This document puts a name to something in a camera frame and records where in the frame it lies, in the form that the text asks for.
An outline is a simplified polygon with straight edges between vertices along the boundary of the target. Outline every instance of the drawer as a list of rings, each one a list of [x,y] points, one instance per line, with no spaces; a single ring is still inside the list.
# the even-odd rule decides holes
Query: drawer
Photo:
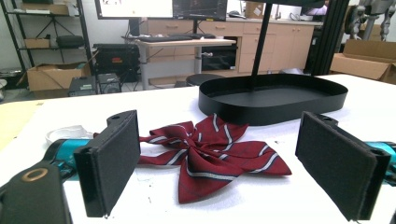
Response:
[[[148,63],[163,63],[172,62],[178,60],[194,60],[194,55],[184,55],[184,56],[157,56],[149,58]]]
[[[259,43],[258,35],[244,35],[242,36],[241,53],[256,53],[257,44]],[[274,52],[276,43],[276,35],[266,35],[264,42],[263,53]]]
[[[141,32],[147,35],[167,35],[190,32],[192,30],[192,21],[148,20],[141,26]]]
[[[262,30],[260,22],[245,22],[244,34],[259,34]],[[268,24],[267,34],[276,34],[276,27],[273,24]]]
[[[199,24],[198,31],[218,36],[242,36],[244,23],[237,21],[203,21]]]
[[[238,72],[246,73],[253,69],[254,58],[256,54],[241,54],[239,60]],[[267,72],[271,70],[272,53],[264,53],[260,59],[259,72]]]
[[[192,47],[165,48],[165,49],[148,49],[146,52],[148,57],[154,56],[175,56],[175,55],[193,55],[195,49]]]

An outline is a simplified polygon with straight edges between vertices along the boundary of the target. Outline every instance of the red striped bow tie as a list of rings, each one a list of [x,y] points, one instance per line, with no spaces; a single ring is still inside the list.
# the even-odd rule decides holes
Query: red striped bow tie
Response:
[[[243,173],[291,175],[288,165],[265,142],[236,142],[247,127],[226,123],[215,114],[195,127],[187,121],[152,130],[140,142],[169,150],[157,157],[141,156],[139,164],[180,165],[180,203],[201,199]]]

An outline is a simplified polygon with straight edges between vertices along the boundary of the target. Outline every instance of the cardboard box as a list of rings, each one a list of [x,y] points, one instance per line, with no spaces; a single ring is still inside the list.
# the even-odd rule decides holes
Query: cardboard box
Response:
[[[344,52],[334,54],[330,70],[396,84],[395,52],[395,42],[349,39]]]
[[[25,39],[24,41],[28,49],[47,49],[50,47],[48,39]]]
[[[264,17],[264,3],[246,2],[245,16],[250,19],[262,19]]]
[[[366,31],[366,24],[364,23],[361,25],[361,28],[359,29],[358,36],[360,38],[363,38],[365,31]],[[368,40],[382,41],[381,40],[381,25],[375,24],[373,26],[373,30],[370,33]]]
[[[90,75],[88,63],[40,64],[27,70],[31,91],[67,92],[73,77]]]
[[[53,90],[53,91],[33,91],[36,99],[53,99],[68,97],[68,90]]]
[[[22,3],[21,9],[49,10],[50,13],[55,15],[69,15],[69,8],[67,5]]]

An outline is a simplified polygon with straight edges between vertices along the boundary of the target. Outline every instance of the black oval tray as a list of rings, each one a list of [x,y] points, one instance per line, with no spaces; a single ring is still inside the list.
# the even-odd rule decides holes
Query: black oval tray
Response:
[[[199,90],[203,113],[251,126],[299,119],[303,111],[325,113],[341,109],[347,88],[338,83],[303,75],[274,74],[208,80]]]

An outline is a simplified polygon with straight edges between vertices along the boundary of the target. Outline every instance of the white table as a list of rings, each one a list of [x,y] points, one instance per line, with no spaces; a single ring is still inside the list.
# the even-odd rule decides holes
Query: white table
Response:
[[[396,142],[396,86],[346,75],[323,77],[349,89],[342,109],[325,115],[363,141]],[[47,100],[17,138],[0,151],[0,186],[19,171],[42,159],[51,130],[83,125],[101,132],[106,119],[125,110],[137,110],[139,132],[168,124],[205,118],[198,108],[198,87],[137,91]],[[347,223],[338,208],[295,157],[300,120],[249,127],[241,141],[267,142],[288,164],[285,177],[241,175],[200,202],[177,202],[178,167],[137,167],[110,217],[88,218],[77,181],[64,189],[74,223]],[[162,147],[142,144],[142,154]],[[383,185],[370,221],[388,224],[396,209],[396,188]]]
[[[135,41],[139,47],[140,53],[140,70],[142,73],[143,90],[149,89],[149,78],[154,77],[171,77],[177,75],[184,75],[188,73],[200,74],[202,67],[202,47],[210,46],[229,46],[234,44],[234,40],[228,39],[194,39],[184,41],[169,41],[169,42],[143,42]],[[195,48],[195,57],[193,60],[176,60],[149,63],[148,49],[165,49],[165,48],[180,48],[192,47]]]

